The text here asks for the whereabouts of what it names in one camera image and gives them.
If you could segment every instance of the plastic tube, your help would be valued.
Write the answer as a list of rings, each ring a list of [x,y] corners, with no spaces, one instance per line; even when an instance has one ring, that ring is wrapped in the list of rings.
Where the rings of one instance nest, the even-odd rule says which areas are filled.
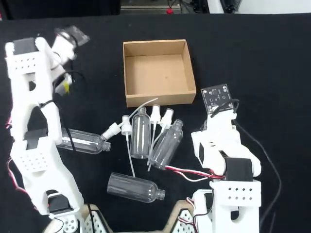
[[[133,174],[133,177],[135,177],[135,172],[134,172],[134,167],[133,167],[132,157],[131,157],[131,151],[130,151],[130,144],[128,142],[128,134],[126,135],[126,144],[127,144],[127,152],[128,152],[128,157],[130,159],[132,174]]]

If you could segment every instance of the bottle neck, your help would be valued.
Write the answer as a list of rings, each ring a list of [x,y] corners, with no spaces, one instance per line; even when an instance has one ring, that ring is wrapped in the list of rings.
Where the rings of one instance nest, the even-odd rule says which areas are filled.
[[[165,190],[158,189],[155,193],[155,198],[159,200],[164,200],[164,197],[165,197]]]
[[[181,130],[183,127],[183,122],[181,120],[176,120],[171,127],[175,130]]]
[[[146,112],[147,112],[147,109],[145,107],[141,107],[138,110],[138,113],[141,113],[141,114],[145,114]]]
[[[104,141],[103,137],[101,137],[97,147],[101,151],[110,151],[111,143]]]

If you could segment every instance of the white wall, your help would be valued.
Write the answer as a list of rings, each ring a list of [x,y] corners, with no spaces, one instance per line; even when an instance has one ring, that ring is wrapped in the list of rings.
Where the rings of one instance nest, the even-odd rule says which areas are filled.
[[[223,13],[220,0],[207,0],[211,13]],[[311,0],[242,0],[238,14],[310,13]]]

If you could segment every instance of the black cable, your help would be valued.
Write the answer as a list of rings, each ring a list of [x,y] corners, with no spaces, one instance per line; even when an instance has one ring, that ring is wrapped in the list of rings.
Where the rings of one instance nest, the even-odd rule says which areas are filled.
[[[87,204],[87,207],[88,207],[89,216],[91,218],[92,230],[93,230],[93,233],[95,233],[94,219],[93,219],[93,214],[92,214],[91,206],[89,205],[89,203]]]
[[[63,220],[60,220],[59,218],[56,218],[56,217],[55,217],[55,219],[57,219],[58,221],[61,221],[61,222],[63,223],[62,227],[61,227],[58,231],[54,232],[54,233],[58,233],[58,232],[60,232],[60,231],[63,229],[63,227],[64,227],[64,221],[63,221]]]
[[[276,212],[273,213],[273,217],[272,217],[272,220],[271,220],[271,225],[270,225],[269,233],[272,233],[272,231],[273,231],[273,226],[274,226],[275,219],[276,219]]]
[[[61,111],[61,108],[60,108],[60,106],[58,105],[58,103],[57,103],[55,100],[48,100],[48,101],[46,101],[45,103],[39,104],[39,108],[44,108],[46,105],[48,105],[49,103],[52,103],[52,102],[53,102],[53,103],[57,106],[57,108],[59,109],[59,116],[60,116],[60,119],[63,121],[64,128],[65,128],[65,130],[66,130],[66,132],[67,132],[67,134],[68,134],[68,137],[69,137],[69,139],[70,139],[70,143],[71,143],[71,146],[72,146],[72,150],[73,150],[73,151],[76,151],[76,147],[75,147],[75,145],[74,145],[74,143],[73,143],[73,139],[72,139],[70,130],[69,130],[69,128],[67,127],[66,121],[65,121],[65,119],[64,119],[64,117],[63,117],[63,115],[62,115],[62,111]]]
[[[280,196],[280,193],[281,193],[281,190],[282,190],[282,180],[281,180],[281,177],[280,177],[280,174],[278,173],[277,171],[277,168],[276,166],[274,165],[274,163],[272,162],[270,156],[268,155],[267,151],[265,150],[265,148],[263,147],[263,145],[256,139],[254,138],[248,131],[246,131],[241,125],[239,125],[239,123],[236,121],[236,120],[233,120],[234,124],[240,129],[243,131],[243,133],[245,133],[252,141],[256,142],[260,148],[262,149],[263,153],[265,154],[265,156],[267,157],[273,171],[275,172],[276,174],[276,177],[278,179],[278,189],[277,189],[277,192],[276,192],[276,195],[275,197],[272,199],[272,201],[270,202],[270,204],[268,205],[266,211],[263,213],[263,215],[261,216],[261,219],[259,221],[259,228],[261,229],[262,225],[263,225],[263,222],[265,221],[265,219],[267,218],[268,214],[270,213],[272,207],[275,205],[277,199],[279,198]]]
[[[221,104],[220,106],[218,106],[215,111],[212,113],[212,115],[210,116],[211,118],[213,118],[214,116],[216,116],[221,109],[223,109],[227,104],[234,104],[234,103],[237,103],[237,106],[233,108],[233,113],[236,113],[237,112],[237,109],[239,108],[239,100],[238,99],[230,99],[226,102],[224,102],[223,104]]]
[[[174,3],[175,3],[176,1],[177,1],[177,0],[174,0],[174,1],[172,2],[172,4],[170,5],[170,0],[167,0],[167,4],[168,4],[169,8],[172,8],[172,6],[174,5]]]
[[[83,73],[77,71],[77,70],[67,70],[65,71],[62,75],[65,75],[65,74],[72,74],[72,73],[75,73],[75,74],[78,74],[80,75],[80,77],[84,80],[84,82],[86,83],[86,78],[85,76],[83,75]]]

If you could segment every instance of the red object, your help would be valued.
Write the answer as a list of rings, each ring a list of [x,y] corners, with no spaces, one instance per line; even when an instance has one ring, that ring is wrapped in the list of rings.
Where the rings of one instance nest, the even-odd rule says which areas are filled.
[[[172,8],[168,8],[168,9],[166,10],[166,13],[167,13],[168,15],[171,15],[171,14],[174,13],[174,11],[173,11]]]

